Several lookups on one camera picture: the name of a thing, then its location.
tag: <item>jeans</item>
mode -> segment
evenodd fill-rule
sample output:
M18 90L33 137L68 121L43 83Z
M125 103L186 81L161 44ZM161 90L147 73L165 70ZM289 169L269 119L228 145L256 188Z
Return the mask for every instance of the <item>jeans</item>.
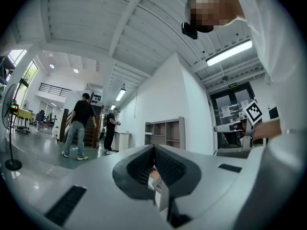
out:
M104 147L105 147L105 149L107 149L108 151L112 151L111 145L112 145L114 133L115 133L114 130L111 130L111 131L110 131L110 130L107 130L107 131L106 131L106 138L105 138L105 141L104 141Z
M83 124L78 121L73 121L73 123L71 124L71 127L69 128L68 136L67 136L67 140L66 140L65 148L64 148L64 154L67 156L69 155L69 151L70 151L69 148L71 146L73 136L75 135L76 132L78 132L78 157L83 158L84 157L83 138L84 138L85 128Z

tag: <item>backpack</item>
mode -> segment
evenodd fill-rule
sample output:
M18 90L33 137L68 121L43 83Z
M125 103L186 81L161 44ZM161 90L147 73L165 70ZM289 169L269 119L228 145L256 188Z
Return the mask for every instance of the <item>backpack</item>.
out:
M106 116L105 116L103 120L103 127L106 127L106 126L107 126L107 121L106 121Z

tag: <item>white sleeve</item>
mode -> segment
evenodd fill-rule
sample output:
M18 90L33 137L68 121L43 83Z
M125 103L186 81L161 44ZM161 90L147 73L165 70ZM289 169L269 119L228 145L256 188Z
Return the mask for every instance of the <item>white sleeve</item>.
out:
M268 72L282 132L307 127L306 45L277 0L239 0L258 57Z

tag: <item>black base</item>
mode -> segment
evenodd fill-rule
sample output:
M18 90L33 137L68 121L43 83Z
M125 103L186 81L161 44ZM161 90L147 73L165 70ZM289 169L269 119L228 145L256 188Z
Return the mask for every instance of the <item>black base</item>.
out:
M4 164L5 164L5 167L7 169L11 170L11 171L17 171L17 170L21 169L21 167L23 166L21 164L21 162L19 160L16 160L16 159L6 160Z

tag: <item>yellow table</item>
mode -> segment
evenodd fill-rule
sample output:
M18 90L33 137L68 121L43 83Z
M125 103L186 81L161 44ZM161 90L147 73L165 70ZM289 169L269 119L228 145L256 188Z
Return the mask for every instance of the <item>yellow table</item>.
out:
M27 110L24 110L24 109L19 109L18 112L15 114L16 117L18 117L18 120L17 120L17 126L19 125L19 118L24 118L24 126L26 127L26 122L25 122L25 119L28 119L29 122L30 120L32 120L32 113L27 111Z
M32 113L29 112L29 111L26 111L24 109L21 109L19 108L17 114L16 114L17 117L23 117L23 118L27 118L29 120L32 119Z

